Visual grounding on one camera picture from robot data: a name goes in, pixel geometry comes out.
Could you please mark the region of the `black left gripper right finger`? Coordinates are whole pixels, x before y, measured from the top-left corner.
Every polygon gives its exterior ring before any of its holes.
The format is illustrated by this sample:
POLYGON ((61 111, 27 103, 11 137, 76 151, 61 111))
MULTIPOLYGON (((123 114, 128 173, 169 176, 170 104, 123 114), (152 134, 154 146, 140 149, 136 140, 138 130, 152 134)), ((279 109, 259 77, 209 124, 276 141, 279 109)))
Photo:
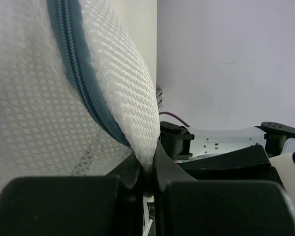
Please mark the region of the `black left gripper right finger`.
POLYGON ((295 207, 266 180, 198 180, 158 145, 153 164, 159 236, 295 236, 295 207))

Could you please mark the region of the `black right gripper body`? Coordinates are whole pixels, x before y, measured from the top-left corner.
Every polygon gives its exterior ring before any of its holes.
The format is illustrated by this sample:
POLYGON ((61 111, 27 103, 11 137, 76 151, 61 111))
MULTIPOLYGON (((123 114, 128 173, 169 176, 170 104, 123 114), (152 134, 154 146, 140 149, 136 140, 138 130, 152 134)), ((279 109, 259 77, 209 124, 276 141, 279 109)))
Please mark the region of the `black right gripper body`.
POLYGON ((261 145, 180 163, 179 167, 198 180, 266 180, 283 184, 261 145))

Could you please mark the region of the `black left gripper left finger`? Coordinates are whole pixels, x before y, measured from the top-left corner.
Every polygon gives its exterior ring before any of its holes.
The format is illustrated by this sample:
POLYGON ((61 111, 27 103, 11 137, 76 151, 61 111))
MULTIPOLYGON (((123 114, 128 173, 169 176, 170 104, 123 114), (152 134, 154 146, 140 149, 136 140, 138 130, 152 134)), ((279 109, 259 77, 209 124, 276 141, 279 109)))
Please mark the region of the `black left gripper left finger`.
POLYGON ((0 194, 0 236, 142 233, 142 167, 134 154, 105 176, 19 177, 0 194))

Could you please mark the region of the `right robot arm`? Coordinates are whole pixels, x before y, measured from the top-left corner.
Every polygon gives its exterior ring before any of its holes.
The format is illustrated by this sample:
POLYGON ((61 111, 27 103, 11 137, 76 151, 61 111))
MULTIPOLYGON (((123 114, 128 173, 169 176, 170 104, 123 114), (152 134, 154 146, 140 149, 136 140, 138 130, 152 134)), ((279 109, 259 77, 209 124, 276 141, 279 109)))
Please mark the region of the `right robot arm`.
POLYGON ((277 122, 239 130, 199 130, 162 121, 160 128, 166 154, 198 180, 269 180, 281 184, 270 159, 295 151, 295 128, 277 122))

